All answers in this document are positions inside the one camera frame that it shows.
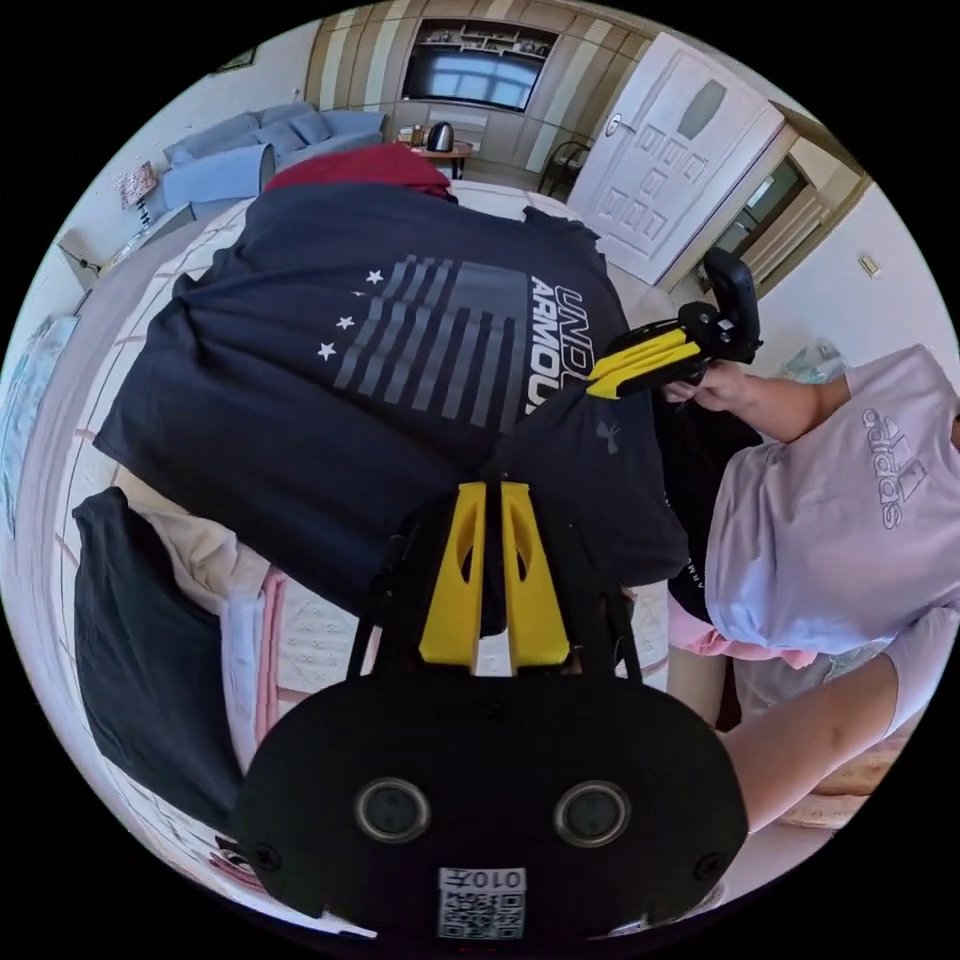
white door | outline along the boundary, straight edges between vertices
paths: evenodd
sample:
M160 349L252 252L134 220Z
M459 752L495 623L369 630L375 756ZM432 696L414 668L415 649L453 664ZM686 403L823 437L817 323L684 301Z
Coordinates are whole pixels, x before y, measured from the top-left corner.
M655 284L784 118L707 54L661 33L643 55L568 201L607 260Z

kettle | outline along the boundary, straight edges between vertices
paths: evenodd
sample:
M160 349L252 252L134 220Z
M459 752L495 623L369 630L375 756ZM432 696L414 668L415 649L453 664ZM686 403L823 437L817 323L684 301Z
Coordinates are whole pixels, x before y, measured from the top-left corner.
M453 150L453 127L449 123L435 123L427 135L427 149L434 153Z

camera lens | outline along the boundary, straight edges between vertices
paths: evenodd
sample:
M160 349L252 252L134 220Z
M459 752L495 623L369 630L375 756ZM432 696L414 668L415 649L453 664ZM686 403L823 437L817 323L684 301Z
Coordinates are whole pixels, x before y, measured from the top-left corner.
M360 829L381 843L407 843L419 837L430 820L427 798L406 780L384 778L357 796Z
M576 847L602 847L626 829L630 804L611 783L592 781L568 790L554 815L560 836Z

hand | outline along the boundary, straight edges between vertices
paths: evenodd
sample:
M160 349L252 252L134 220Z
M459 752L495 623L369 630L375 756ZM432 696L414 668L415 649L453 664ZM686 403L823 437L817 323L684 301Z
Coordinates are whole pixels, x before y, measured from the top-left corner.
M705 410L729 410L743 402L747 384L747 375L738 364L718 360L707 368L696 386L677 381L665 386L663 395L670 403L695 400Z

yellow bracket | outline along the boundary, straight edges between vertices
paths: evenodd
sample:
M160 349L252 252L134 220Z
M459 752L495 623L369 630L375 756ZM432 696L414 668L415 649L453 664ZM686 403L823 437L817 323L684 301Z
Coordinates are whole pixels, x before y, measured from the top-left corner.
M500 495L513 673L521 667L559 666L570 655L570 642L537 529L530 488L523 483L502 483Z
M486 506L486 484L460 485L420 641L420 656L426 663L471 670L476 664L483 603Z
M688 357L695 357L698 353L700 347L693 341L688 341L683 330L677 328L669 333L662 333L659 337L600 360L590 374L591 383L587 387L587 393L605 400L616 400L620 387L626 381Z

